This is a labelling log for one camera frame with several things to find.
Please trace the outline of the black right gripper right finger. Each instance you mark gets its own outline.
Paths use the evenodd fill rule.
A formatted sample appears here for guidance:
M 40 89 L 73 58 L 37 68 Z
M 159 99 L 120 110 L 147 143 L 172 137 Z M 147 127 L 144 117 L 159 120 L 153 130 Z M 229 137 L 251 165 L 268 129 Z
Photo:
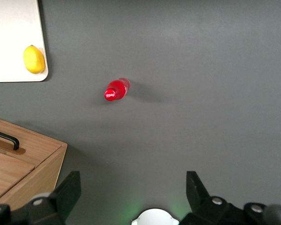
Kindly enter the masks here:
M 195 171 L 186 173 L 186 196 L 191 212 L 181 225 L 264 225 L 266 205 L 249 202 L 242 209 L 219 196 L 211 196 Z

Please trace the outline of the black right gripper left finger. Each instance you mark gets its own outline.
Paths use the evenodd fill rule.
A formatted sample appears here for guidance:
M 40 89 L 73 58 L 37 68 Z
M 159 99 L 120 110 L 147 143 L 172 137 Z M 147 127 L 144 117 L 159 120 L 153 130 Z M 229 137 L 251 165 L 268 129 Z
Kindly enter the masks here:
M 80 196 L 80 172 L 72 171 L 51 193 L 38 194 L 16 210 L 0 204 L 0 225 L 64 225 Z

